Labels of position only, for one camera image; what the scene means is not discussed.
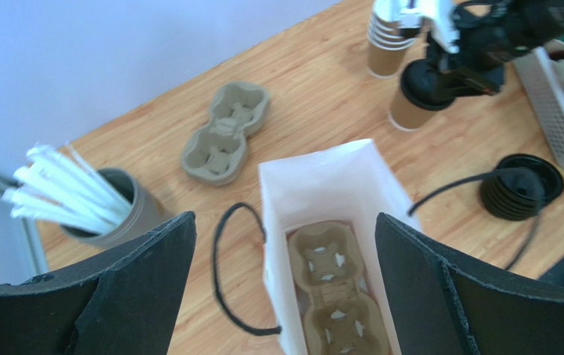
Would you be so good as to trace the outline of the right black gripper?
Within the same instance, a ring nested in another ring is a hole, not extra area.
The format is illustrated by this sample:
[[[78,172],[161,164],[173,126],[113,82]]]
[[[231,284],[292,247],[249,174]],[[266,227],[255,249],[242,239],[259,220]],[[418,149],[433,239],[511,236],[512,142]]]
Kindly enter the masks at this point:
[[[503,65],[528,53],[528,22],[521,10],[451,10],[455,40],[440,43],[427,35],[425,83],[431,99],[495,95],[504,83]]]

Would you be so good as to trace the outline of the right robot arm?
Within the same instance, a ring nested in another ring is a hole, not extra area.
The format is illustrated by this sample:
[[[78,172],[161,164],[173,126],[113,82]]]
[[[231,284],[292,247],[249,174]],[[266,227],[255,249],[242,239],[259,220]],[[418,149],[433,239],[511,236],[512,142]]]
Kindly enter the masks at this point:
[[[508,62],[564,35],[564,0],[465,1],[449,15],[458,51],[432,47],[424,97],[433,104],[496,95]]]

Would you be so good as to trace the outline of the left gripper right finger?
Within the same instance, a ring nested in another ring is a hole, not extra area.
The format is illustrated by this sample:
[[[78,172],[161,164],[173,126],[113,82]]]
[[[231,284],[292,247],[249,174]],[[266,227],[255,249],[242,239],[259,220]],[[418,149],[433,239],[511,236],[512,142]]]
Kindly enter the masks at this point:
[[[564,354],[564,288],[485,263],[391,215],[375,242],[403,354]]]

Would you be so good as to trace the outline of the pulp cup carrier tray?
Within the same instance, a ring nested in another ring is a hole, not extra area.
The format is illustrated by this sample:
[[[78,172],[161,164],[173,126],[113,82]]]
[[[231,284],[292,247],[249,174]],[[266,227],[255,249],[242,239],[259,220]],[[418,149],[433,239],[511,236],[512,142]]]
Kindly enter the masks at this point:
[[[360,286],[365,263],[352,227],[302,226],[288,252],[293,280],[309,299],[302,316],[309,354],[390,354],[380,309]]]

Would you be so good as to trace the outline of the single black cup lid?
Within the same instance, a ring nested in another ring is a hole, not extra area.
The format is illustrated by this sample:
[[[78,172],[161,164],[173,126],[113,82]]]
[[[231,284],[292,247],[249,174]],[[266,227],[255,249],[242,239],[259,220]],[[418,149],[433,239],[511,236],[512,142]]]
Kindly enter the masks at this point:
[[[400,90],[414,106],[437,112],[451,106],[455,97],[441,98],[438,87],[439,75],[432,71],[425,60],[415,60],[406,65],[400,76]]]

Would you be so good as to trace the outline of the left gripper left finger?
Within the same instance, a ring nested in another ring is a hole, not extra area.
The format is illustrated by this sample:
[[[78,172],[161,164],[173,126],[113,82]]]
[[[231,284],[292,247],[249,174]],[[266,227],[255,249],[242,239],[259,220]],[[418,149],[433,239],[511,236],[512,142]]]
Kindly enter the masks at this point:
[[[19,285],[0,285],[0,354],[165,354],[195,252],[195,214]]]

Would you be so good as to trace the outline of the orange paper bag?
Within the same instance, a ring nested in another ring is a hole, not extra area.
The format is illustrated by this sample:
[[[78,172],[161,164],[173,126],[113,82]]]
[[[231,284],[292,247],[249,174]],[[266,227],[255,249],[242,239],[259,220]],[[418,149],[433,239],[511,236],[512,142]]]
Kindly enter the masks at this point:
[[[302,323],[309,299],[293,280],[288,239],[302,226],[338,221],[351,226],[357,238],[365,263],[360,286],[380,309],[390,354],[403,354],[377,255],[377,216],[391,215],[422,232],[414,215],[418,204],[408,198],[374,141],[353,141],[308,155],[268,161],[258,172],[262,212],[255,213],[255,219],[264,241],[264,284],[278,324],[256,328],[235,314],[229,318],[249,334],[277,337],[285,354],[309,354]]]

